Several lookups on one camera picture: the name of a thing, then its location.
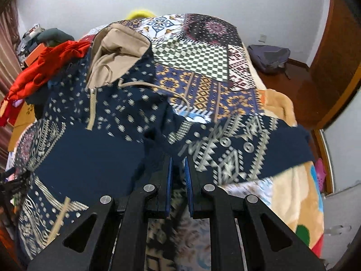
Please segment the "navy patterned hooded jacket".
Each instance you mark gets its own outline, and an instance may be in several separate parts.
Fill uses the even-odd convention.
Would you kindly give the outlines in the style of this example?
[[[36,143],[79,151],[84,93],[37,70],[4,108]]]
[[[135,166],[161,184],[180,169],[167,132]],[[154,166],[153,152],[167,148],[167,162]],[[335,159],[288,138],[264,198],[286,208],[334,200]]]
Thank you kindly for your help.
[[[313,158],[306,131],[287,101],[263,113],[244,102],[253,83],[237,29],[207,18],[160,27],[113,23],[85,55],[57,75],[37,125],[28,192],[18,220],[18,253],[28,264],[54,225],[75,221],[102,194],[123,197],[147,179],[145,159],[176,163],[189,155],[209,182],[233,192],[260,187],[291,228],[303,177]]]

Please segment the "fleece cartoon blanket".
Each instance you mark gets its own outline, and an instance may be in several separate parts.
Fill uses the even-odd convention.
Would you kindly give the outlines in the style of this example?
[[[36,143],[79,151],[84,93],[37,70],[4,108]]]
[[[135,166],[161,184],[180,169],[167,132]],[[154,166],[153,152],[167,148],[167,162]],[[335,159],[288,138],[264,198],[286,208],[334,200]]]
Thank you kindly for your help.
[[[273,89],[256,95],[264,113],[232,116],[220,140],[228,148],[213,171],[214,182],[233,196],[258,196],[320,256],[324,209],[311,135],[298,125],[289,97]]]

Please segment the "pink croc shoe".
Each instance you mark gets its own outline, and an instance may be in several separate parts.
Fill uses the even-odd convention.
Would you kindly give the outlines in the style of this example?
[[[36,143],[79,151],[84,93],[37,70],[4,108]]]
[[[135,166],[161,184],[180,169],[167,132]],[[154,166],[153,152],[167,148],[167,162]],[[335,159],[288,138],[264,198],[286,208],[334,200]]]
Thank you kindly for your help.
[[[316,171],[316,177],[317,177],[317,183],[319,186],[320,192],[324,191],[324,183],[326,179],[326,170],[324,167],[324,163],[321,158],[318,158],[315,163],[315,171]]]

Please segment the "patchwork patterned bedspread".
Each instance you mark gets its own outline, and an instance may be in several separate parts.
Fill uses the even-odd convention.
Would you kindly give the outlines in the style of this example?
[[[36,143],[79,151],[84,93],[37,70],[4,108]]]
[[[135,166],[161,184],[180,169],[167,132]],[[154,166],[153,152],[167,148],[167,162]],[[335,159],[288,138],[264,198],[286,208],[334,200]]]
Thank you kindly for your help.
[[[201,171],[219,164],[216,129],[243,115],[242,89],[258,75],[237,29],[201,14],[112,23],[63,68],[31,147],[17,229],[20,262],[45,247],[103,194],[129,195],[145,163],[189,152]]]

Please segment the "grey backpack on floor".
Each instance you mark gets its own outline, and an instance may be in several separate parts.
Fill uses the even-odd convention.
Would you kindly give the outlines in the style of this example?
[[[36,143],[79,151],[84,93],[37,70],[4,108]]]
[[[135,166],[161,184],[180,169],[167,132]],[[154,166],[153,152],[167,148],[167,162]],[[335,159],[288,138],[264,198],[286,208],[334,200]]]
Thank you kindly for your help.
[[[249,45],[247,51],[252,64],[269,74],[284,70],[291,54],[288,48],[271,45]]]

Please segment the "red garment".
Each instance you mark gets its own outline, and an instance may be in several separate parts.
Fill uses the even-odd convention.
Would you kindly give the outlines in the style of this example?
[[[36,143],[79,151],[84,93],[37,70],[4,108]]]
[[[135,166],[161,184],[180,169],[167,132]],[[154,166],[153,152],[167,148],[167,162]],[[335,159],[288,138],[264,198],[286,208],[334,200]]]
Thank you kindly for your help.
[[[34,94],[71,61],[85,56],[89,41],[68,40],[56,47],[46,47],[38,59],[22,71],[1,102],[1,126],[7,124],[12,114],[12,103]]]

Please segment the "yellow round object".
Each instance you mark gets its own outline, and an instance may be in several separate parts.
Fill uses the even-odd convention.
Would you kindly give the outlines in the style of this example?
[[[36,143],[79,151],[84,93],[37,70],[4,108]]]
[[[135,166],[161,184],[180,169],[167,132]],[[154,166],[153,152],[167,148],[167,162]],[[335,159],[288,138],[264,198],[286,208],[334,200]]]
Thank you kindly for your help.
[[[143,19],[143,18],[153,18],[155,14],[149,10],[145,9],[136,9],[132,10],[127,16],[126,20],[134,20],[134,19]]]

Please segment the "orange box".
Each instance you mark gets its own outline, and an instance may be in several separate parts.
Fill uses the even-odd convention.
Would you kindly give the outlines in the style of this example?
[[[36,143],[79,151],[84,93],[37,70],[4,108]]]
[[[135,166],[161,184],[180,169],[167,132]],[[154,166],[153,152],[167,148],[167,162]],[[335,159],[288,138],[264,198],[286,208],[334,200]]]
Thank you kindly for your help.
[[[41,43],[35,49],[27,56],[27,58],[24,61],[24,66],[29,67],[31,64],[33,64],[40,54],[45,50],[46,46],[44,43]]]

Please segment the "brown wooden door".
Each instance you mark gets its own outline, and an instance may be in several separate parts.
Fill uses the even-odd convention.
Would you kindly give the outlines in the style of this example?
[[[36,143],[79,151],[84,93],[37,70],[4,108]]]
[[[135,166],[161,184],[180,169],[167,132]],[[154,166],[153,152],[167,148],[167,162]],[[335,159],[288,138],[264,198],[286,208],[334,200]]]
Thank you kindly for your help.
[[[360,23],[346,2],[330,0],[320,45],[308,69],[311,88],[297,120],[306,128],[328,127],[360,87]]]

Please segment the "grey-green stuffed cushion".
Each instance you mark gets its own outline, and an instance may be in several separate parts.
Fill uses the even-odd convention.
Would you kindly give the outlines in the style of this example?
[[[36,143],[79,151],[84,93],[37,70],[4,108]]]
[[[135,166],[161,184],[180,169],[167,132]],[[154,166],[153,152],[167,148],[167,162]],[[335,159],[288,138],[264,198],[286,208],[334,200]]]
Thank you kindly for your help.
[[[43,43],[46,47],[55,47],[69,40],[74,41],[74,37],[58,28],[46,29],[36,37],[36,42],[39,45]]]

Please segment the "striped curtain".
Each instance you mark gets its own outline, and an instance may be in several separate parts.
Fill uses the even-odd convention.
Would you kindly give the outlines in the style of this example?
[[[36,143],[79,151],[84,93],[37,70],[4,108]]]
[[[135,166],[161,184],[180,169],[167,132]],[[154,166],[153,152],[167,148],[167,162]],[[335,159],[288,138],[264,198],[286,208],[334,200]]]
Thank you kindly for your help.
[[[16,49],[20,43],[18,9],[12,0],[1,12],[1,102],[21,72]]]

